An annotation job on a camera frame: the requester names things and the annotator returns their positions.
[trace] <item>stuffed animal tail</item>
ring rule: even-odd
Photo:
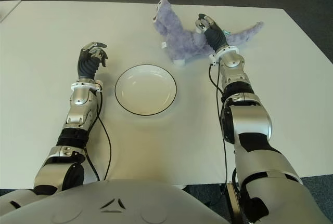
[[[258,22],[256,25],[249,29],[246,29],[239,33],[226,35],[227,42],[231,46],[241,45],[251,39],[253,36],[255,36],[262,29],[263,26],[264,22]]]

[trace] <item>black cable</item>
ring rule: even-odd
[[[221,115],[220,115],[220,107],[219,107],[219,81],[220,81],[220,65],[219,65],[219,71],[218,71],[218,74],[217,74],[217,84],[216,84],[216,106],[217,106],[217,115],[219,117],[219,123],[220,123],[220,126],[221,126]]]
[[[237,197],[239,197],[239,189],[238,189],[238,187],[237,187],[237,185],[236,185],[236,174],[237,174],[237,172],[236,172],[236,168],[235,168],[234,171],[233,171],[233,179],[232,179],[232,182],[233,182],[233,187],[234,187],[234,190],[235,190],[235,192],[236,192],[236,195],[237,195]]]
[[[209,74],[209,79],[210,81],[212,82],[212,84],[216,87],[216,106],[217,106],[217,115],[219,116],[219,124],[220,124],[220,128],[222,130],[222,124],[221,124],[221,114],[222,114],[222,111],[224,109],[224,102],[222,102],[222,108],[221,108],[221,113],[220,113],[220,110],[219,110],[219,94],[218,92],[220,92],[223,96],[223,91],[219,88],[218,84],[220,82],[220,65],[219,65],[219,70],[218,70],[218,75],[217,75],[217,83],[215,83],[211,77],[211,68],[212,68],[212,64],[209,65],[209,70],[208,70],[208,74]],[[226,154],[226,147],[225,147],[225,140],[223,138],[223,150],[224,150],[224,163],[225,163],[225,184],[224,184],[224,189],[223,191],[221,192],[220,194],[220,197],[218,198],[218,200],[214,203],[214,204],[210,204],[210,206],[214,206],[216,205],[223,194],[225,194],[225,191],[226,191],[226,188],[227,188],[227,177],[228,177],[228,166],[227,166],[227,154]]]
[[[105,126],[104,126],[102,120],[100,119],[100,117],[98,117],[98,119],[99,119],[99,121],[100,121],[100,124],[102,124],[102,127],[103,127],[103,129],[104,129],[104,131],[105,131],[105,134],[106,134],[106,136],[107,136],[107,138],[108,138],[108,141],[109,141],[109,150],[110,150],[109,164],[108,164],[108,168],[106,169],[105,176],[104,176],[104,180],[106,180],[106,177],[107,177],[107,175],[108,175],[108,173],[109,173],[109,168],[110,168],[111,158],[112,158],[111,140],[110,140],[109,134],[108,134],[108,132],[106,131],[106,128],[105,128]]]
[[[98,107],[98,104],[97,104],[97,116],[94,119],[93,123],[91,124],[90,128],[88,129],[88,135],[90,134],[90,132],[91,132],[92,128],[94,127],[97,119],[99,118],[100,112],[102,110],[102,106],[103,106],[103,95],[102,95],[102,92],[101,92],[100,93],[100,107]],[[98,175],[98,173],[95,169],[95,166],[94,166],[92,160],[90,160],[90,157],[89,157],[89,154],[88,154],[88,151],[87,151],[87,146],[84,147],[84,153],[85,153],[85,156],[87,157],[87,160],[88,160],[88,163],[89,163],[90,167],[92,168],[92,170],[93,170],[93,172],[96,176],[97,181],[100,181],[99,175]]]
[[[97,173],[97,171],[96,171],[96,169],[94,167],[94,164],[92,163],[92,160],[90,160],[90,157],[88,155],[87,147],[86,146],[84,147],[84,153],[85,153],[85,157],[87,158],[90,167],[92,168],[92,170],[93,170],[93,172],[94,172],[94,174],[96,176],[97,181],[100,181],[98,173]]]
[[[94,127],[97,119],[99,118],[100,112],[102,111],[102,106],[103,106],[103,94],[102,92],[100,92],[100,107],[98,108],[98,104],[97,104],[97,116],[94,119],[92,125],[90,126],[90,128],[88,129],[88,135],[90,134],[90,131],[92,130],[92,128]]]
[[[210,70],[211,70],[211,68],[212,68],[212,64],[210,64],[209,65],[209,70],[208,70],[208,75],[209,75],[209,80],[210,80],[210,82],[212,82],[212,84],[219,90],[219,92],[223,95],[223,91],[217,86],[217,84],[213,81],[213,79],[212,79],[212,76],[211,76],[211,74],[210,74]]]
[[[97,105],[97,109],[98,109],[98,111],[97,111],[97,116],[96,116],[96,118],[94,119],[94,121],[93,121],[92,125],[90,126],[90,128],[88,129],[88,133],[90,134],[90,132],[91,132],[92,128],[94,127],[94,125],[95,125],[97,119],[99,119],[99,121],[100,121],[100,123],[101,123],[101,125],[102,125],[102,127],[103,127],[103,129],[104,129],[104,131],[105,131],[105,134],[106,134],[106,136],[107,136],[107,138],[108,138],[108,141],[109,141],[109,150],[110,150],[109,164],[108,164],[108,167],[107,167],[107,170],[106,170],[105,176],[104,176],[104,180],[106,180],[106,177],[107,177],[107,175],[108,175],[108,173],[109,173],[110,164],[111,164],[112,149],[111,149],[111,140],[110,140],[109,134],[108,134],[108,132],[107,132],[107,130],[106,130],[106,128],[105,128],[104,123],[102,122],[102,120],[101,120],[100,117],[99,117],[99,116],[100,116],[100,113],[101,113],[101,110],[102,110],[102,106],[103,106],[103,93],[102,93],[102,92],[100,92],[100,103],[99,103],[99,104],[100,104],[100,107],[98,107],[98,105]],[[89,157],[89,155],[88,155],[88,151],[87,151],[87,147],[86,147],[86,146],[84,147],[84,152],[85,152],[85,155],[86,155],[86,157],[87,157],[88,163],[89,163],[90,167],[92,168],[92,170],[93,170],[93,172],[94,172],[94,174],[95,174],[95,176],[96,176],[97,181],[100,181],[100,179],[99,179],[99,175],[98,175],[98,173],[97,173],[97,171],[96,171],[96,168],[95,168],[94,164],[92,163],[92,161],[90,160],[90,157]]]

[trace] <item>robotic hand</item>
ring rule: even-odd
[[[239,201],[249,221],[330,223],[288,160],[268,143],[272,122],[254,94],[238,49],[228,45],[223,31],[209,16],[199,14],[196,26],[216,52],[212,63],[219,61],[222,132],[235,148]]]
[[[82,185],[85,146],[97,120],[97,94],[102,92],[102,81],[95,80],[99,64],[105,67],[103,43],[91,42],[81,49],[78,61],[79,79],[71,85],[70,110],[56,146],[37,173],[33,190],[16,190],[2,198],[0,216],[57,192]]]

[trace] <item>black joint cover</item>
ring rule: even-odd
[[[52,195],[57,191],[57,188],[51,185],[38,185],[33,189],[36,195]]]
[[[81,164],[74,163],[67,171],[62,184],[62,190],[77,187],[83,184],[84,169]]]
[[[262,133],[242,133],[239,134],[239,141],[241,146],[246,149],[247,152],[254,150],[271,150],[280,153],[278,150],[274,149],[268,143],[267,136]]]
[[[88,131],[78,128],[62,129],[57,146],[72,146],[83,149],[89,139]]]
[[[237,93],[254,93],[250,84],[242,81],[233,82],[224,88],[222,101]]]

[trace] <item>white plate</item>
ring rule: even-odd
[[[176,97],[172,75],[156,65],[143,64],[125,71],[116,83],[116,99],[137,115],[154,115],[168,108]]]

